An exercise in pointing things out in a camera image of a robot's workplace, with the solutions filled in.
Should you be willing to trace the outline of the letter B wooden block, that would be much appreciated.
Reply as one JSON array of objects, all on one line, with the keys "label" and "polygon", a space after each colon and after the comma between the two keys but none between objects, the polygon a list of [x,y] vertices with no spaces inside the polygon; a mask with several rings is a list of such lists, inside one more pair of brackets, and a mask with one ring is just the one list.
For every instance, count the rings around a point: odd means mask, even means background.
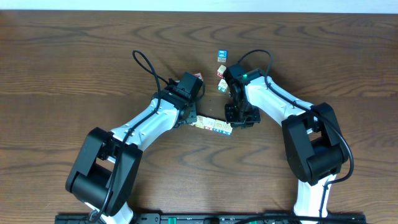
[{"label": "letter B wooden block", "polygon": [[224,126],[223,126],[222,133],[226,134],[226,135],[231,135],[232,131],[233,131],[233,128],[231,127],[231,125],[229,123],[225,122]]}]

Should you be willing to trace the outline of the number 3 wooden block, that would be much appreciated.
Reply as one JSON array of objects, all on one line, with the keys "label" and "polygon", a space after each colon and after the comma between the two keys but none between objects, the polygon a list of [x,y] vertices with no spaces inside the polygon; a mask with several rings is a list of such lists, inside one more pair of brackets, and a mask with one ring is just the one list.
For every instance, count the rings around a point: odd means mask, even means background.
[{"label": "number 3 wooden block", "polygon": [[207,117],[205,118],[204,120],[205,129],[212,131],[214,129],[214,125],[215,125],[215,119]]}]

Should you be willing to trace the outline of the red U 8 wooden block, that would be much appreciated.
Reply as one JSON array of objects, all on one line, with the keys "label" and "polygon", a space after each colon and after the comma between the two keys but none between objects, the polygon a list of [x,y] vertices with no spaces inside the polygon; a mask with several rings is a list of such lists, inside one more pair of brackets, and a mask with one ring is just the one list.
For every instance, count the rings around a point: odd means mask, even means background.
[{"label": "red U 8 wooden block", "polygon": [[213,126],[213,130],[217,133],[222,133],[223,128],[224,128],[224,121],[216,119]]}]

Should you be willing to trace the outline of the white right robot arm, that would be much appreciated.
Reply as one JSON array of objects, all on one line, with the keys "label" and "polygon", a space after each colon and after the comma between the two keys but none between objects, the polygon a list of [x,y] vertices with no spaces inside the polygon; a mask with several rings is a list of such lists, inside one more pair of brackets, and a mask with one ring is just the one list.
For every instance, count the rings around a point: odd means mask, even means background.
[{"label": "white right robot arm", "polygon": [[263,111],[282,128],[287,162],[298,178],[294,214],[325,218],[337,174],[353,155],[342,136],[333,108],[313,105],[279,87],[263,70],[227,69],[223,78],[233,103],[225,106],[231,127],[251,127]]}]

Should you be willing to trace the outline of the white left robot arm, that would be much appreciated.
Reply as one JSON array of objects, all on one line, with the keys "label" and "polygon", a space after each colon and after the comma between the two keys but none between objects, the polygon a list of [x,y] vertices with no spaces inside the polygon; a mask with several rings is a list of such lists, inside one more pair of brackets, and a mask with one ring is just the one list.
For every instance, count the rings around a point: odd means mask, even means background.
[{"label": "white left robot arm", "polygon": [[69,193],[91,208],[83,223],[132,220],[127,200],[143,152],[185,121],[198,99],[198,92],[188,88],[161,90],[127,123],[110,131],[94,128],[87,134],[65,183]]}]

